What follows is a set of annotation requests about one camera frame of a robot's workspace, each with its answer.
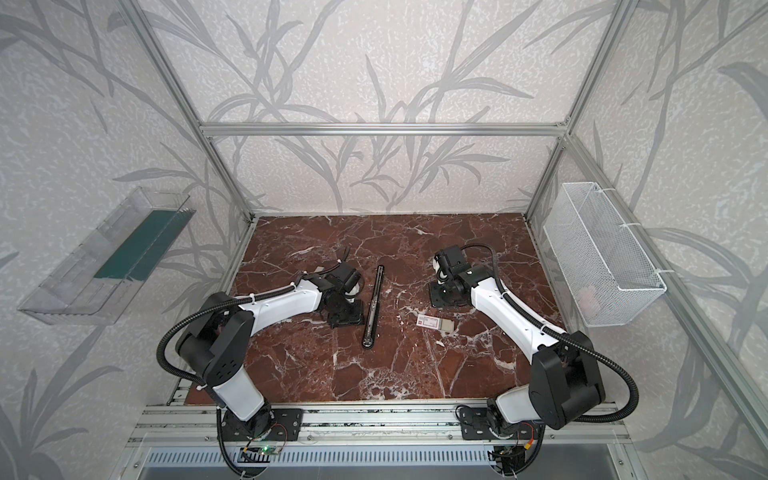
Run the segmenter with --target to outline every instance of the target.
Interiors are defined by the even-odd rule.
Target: metal tool
[[[376,281],[373,283],[373,295],[371,296],[371,307],[368,310],[366,332],[362,336],[362,347],[364,349],[373,348],[373,341],[376,339],[376,324],[379,321],[379,298],[381,297],[383,282],[384,266],[379,265],[376,269]]]

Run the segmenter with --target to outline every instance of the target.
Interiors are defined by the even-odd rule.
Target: small label
[[[419,317],[416,319],[416,325],[424,326],[428,329],[440,330],[441,320],[442,319],[439,319],[436,316],[428,316],[420,313]]]

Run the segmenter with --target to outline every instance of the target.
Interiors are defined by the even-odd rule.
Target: leaf pattern wallpaper
[[[641,6],[576,126],[764,392],[767,26],[764,0]],[[581,180],[566,157],[533,219],[572,319],[578,313],[541,225],[557,185]],[[651,478],[768,478],[764,452],[663,300],[627,326],[590,334],[641,385],[644,400],[626,423]],[[621,386],[611,391],[624,395]]]
[[[247,230],[117,6],[0,5],[0,474],[106,478],[174,379],[151,354],[213,292]],[[16,310],[135,187],[197,212],[113,326]]]
[[[141,4],[209,122],[562,121],[614,7],[612,0]],[[120,19],[111,22],[120,27]],[[535,189],[554,139],[220,137],[216,144],[263,214],[466,213],[524,211],[520,191]]]

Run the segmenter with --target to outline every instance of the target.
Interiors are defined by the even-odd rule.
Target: red wire
[[[275,426],[282,428],[283,431],[286,433],[286,437],[283,439],[283,446],[280,447],[280,451],[283,451],[283,449],[286,448],[286,443],[288,443],[288,430],[285,428],[285,426],[283,426],[283,425],[281,425],[279,423],[276,423]]]
[[[531,427],[531,439],[528,440],[528,442],[526,443],[526,445],[528,445],[528,447],[530,448],[530,446],[533,445],[533,425],[531,425],[528,422],[520,422],[520,423],[522,423],[524,425],[528,425],[529,427]]]

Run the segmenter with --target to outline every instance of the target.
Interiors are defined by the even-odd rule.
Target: aluminum frame
[[[594,161],[587,148],[581,141],[566,134],[563,145],[574,158],[585,177],[606,189],[605,193],[616,207],[624,221],[629,223],[638,243],[650,258],[650,261],[661,270],[674,270],[667,258],[637,218],[629,209],[624,199],[613,189],[611,181]],[[741,361],[727,345],[725,339],[717,332],[706,313],[701,309],[696,299],[685,286],[683,280],[675,273],[662,273],[667,283],[667,294],[664,297],[667,305],[674,313],[690,341],[704,359],[704,362],[717,377],[723,391],[733,403],[736,411],[742,416],[746,426],[755,439],[768,453],[768,400],[757,386]]]
[[[300,135],[395,135],[395,136],[488,136],[557,137],[565,125],[548,124],[350,124],[350,123],[205,123],[200,129],[208,137]]]
[[[614,11],[611,14],[611,20],[608,22],[608,26],[605,29],[605,34],[598,45],[597,51],[594,53],[592,63],[590,64],[587,74],[584,76],[584,81],[581,82],[579,91],[576,94],[576,100],[574,101],[571,110],[568,112],[565,122],[563,122],[566,127],[564,134],[571,134],[573,132],[576,123],[578,123],[581,115],[584,113],[589,98],[594,93],[594,89],[598,86],[600,79],[605,73],[608,63],[616,51],[621,37],[624,35],[624,31],[629,25],[632,13],[637,7],[638,2],[639,0],[617,0],[616,5],[614,6]],[[528,203],[528,209],[525,211],[526,218],[531,218],[538,203],[541,201],[541,196],[544,194],[545,187],[549,184],[549,180],[552,179],[552,176],[560,165],[563,150],[562,138],[558,138],[558,143],[555,145],[555,149],[549,157],[544,174],[541,175],[541,179],[536,185],[533,198],[531,198],[531,202]]]
[[[230,192],[233,202],[243,211],[243,215],[249,219],[252,218],[253,212],[248,206],[248,202],[246,201],[243,192],[240,191],[240,188],[238,188],[237,183],[234,181],[234,177],[229,171],[229,168],[227,168],[209,139],[205,138],[203,132],[200,131],[200,119],[195,113],[192,101],[184,91],[184,88],[181,85],[181,80],[178,75],[176,75],[175,70],[170,64],[170,60],[168,60],[165,55],[165,51],[163,50],[160,41],[157,39],[157,36],[154,34],[154,31],[149,24],[149,20],[147,20],[146,15],[144,15],[144,11],[138,4],[138,0],[117,0],[117,4],[125,18],[127,26],[133,30],[139,44],[149,57],[163,83],[165,83],[168,92],[175,100],[176,105],[181,111],[181,115],[187,122],[187,126],[190,128],[192,135],[195,136],[197,142],[200,144],[200,148],[202,148],[203,152],[208,157],[209,162],[219,178],[224,182],[224,186],[227,191]]]
[[[456,449],[490,449],[494,445],[511,445],[509,440],[463,440],[454,408],[459,404],[485,406],[485,399],[364,400],[357,402],[308,402],[276,404],[275,408],[304,410],[302,430],[294,451],[310,447],[344,450],[360,447],[404,447],[434,450],[435,447]],[[593,414],[615,412],[613,403],[591,410]],[[214,406],[147,407],[130,434],[126,448],[110,476],[113,480],[132,480],[141,472],[153,449],[163,451],[176,447],[181,455],[194,455],[200,449],[215,449],[216,408]],[[624,462],[633,452],[629,433],[623,423],[594,424],[572,422],[560,430],[547,430],[545,445],[607,445],[621,478],[633,478],[637,465]],[[252,442],[271,445],[273,442]],[[245,446],[246,442],[228,442],[227,450]]]

